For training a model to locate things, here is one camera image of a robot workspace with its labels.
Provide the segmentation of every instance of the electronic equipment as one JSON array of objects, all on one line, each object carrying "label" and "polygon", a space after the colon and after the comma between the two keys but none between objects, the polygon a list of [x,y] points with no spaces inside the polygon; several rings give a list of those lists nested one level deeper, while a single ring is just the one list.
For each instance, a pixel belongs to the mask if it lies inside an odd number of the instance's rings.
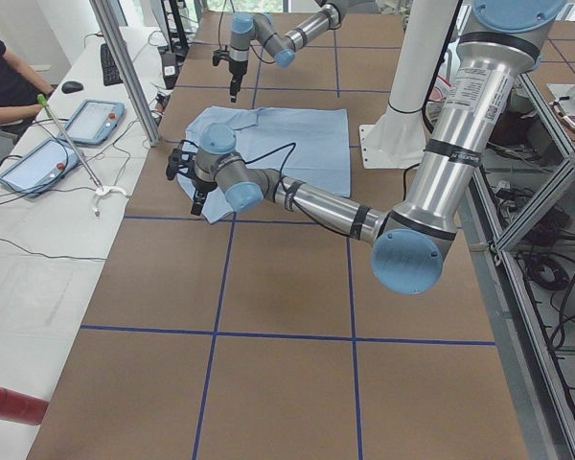
[{"label": "electronic equipment", "polygon": [[[122,121],[125,111],[122,103],[85,100],[66,124],[66,132],[76,144],[98,146]],[[57,138],[65,141],[61,134]]]},{"label": "electronic equipment", "polygon": [[[183,23],[181,22],[181,16],[179,14],[176,0],[170,0],[169,4],[171,9],[170,11],[167,11],[165,0],[150,1],[151,11],[153,12],[155,21],[157,22],[160,31],[162,31],[162,36],[164,36],[164,39],[168,44],[166,47],[158,47],[158,51],[160,52],[160,55],[163,55],[166,52],[174,53],[177,61],[183,61],[185,56],[187,56],[188,51],[190,51],[190,46],[185,34],[185,29],[183,29]],[[171,15],[174,20],[177,40],[173,39],[173,33],[169,24],[169,15]]]},{"label": "electronic equipment", "polygon": [[0,183],[20,194],[37,197],[79,164],[68,145],[47,139],[0,174]]},{"label": "electronic equipment", "polygon": [[179,76],[179,65],[176,61],[175,53],[161,53],[162,58],[162,77],[166,89],[173,89],[176,85],[176,79]]},{"label": "electronic equipment", "polygon": [[103,69],[104,86],[111,86],[123,82],[119,74],[119,69],[117,68],[117,63],[106,43],[100,45],[100,65]]},{"label": "electronic equipment", "polygon": [[83,84],[80,81],[69,80],[61,84],[61,92],[64,94],[82,91]]}]

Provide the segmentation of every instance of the white column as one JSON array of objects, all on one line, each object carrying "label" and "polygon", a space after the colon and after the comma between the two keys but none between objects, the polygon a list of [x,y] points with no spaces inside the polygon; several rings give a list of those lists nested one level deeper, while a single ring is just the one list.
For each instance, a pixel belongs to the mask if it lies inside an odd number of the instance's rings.
[{"label": "white column", "polygon": [[414,0],[385,113],[360,127],[365,168],[407,168],[424,154],[420,108],[459,0]]}]

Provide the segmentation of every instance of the red cylinder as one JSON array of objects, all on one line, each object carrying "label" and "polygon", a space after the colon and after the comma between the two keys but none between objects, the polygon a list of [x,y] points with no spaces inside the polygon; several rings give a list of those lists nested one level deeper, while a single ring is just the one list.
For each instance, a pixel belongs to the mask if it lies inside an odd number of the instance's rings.
[{"label": "red cylinder", "polygon": [[40,425],[48,402],[0,387],[0,419],[26,425]]}]

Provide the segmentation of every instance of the keyboard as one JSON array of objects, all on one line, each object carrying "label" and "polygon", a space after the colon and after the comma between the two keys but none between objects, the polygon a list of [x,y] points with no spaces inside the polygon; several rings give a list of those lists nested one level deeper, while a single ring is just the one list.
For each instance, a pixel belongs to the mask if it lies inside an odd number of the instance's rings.
[{"label": "keyboard", "polygon": [[106,43],[100,45],[100,65],[103,68],[104,86],[110,86],[112,84],[119,84],[122,82],[115,59],[111,55]]}]

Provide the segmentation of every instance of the light blue robot joint cap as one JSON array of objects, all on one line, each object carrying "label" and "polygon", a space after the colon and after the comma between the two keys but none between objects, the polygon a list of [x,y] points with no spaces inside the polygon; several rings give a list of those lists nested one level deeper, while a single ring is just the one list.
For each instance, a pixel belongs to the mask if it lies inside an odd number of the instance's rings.
[{"label": "light blue robot joint cap", "polygon": [[221,123],[211,123],[200,136],[200,147],[214,155],[230,153],[236,146],[236,134],[230,126]]},{"label": "light blue robot joint cap", "polygon": [[496,32],[521,34],[553,21],[565,0],[472,0],[472,10],[484,26]]},{"label": "light blue robot joint cap", "polygon": [[253,29],[253,17],[248,12],[236,12],[232,16],[232,32],[246,34]]},{"label": "light blue robot joint cap", "polygon": [[285,69],[290,64],[292,64],[295,58],[296,53],[294,53],[292,50],[281,50],[275,55],[275,62],[277,62],[279,67],[283,67]]},{"label": "light blue robot joint cap", "polygon": [[255,182],[239,182],[225,192],[228,204],[237,214],[255,208],[262,200],[262,190]]},{"label": "light blue robot joint cap", "polygon": [[373,273],[400,294],[420,294],[432,288],[443,272],[443,257],[426,235],[407,228],[384,233],[375,241]]}]

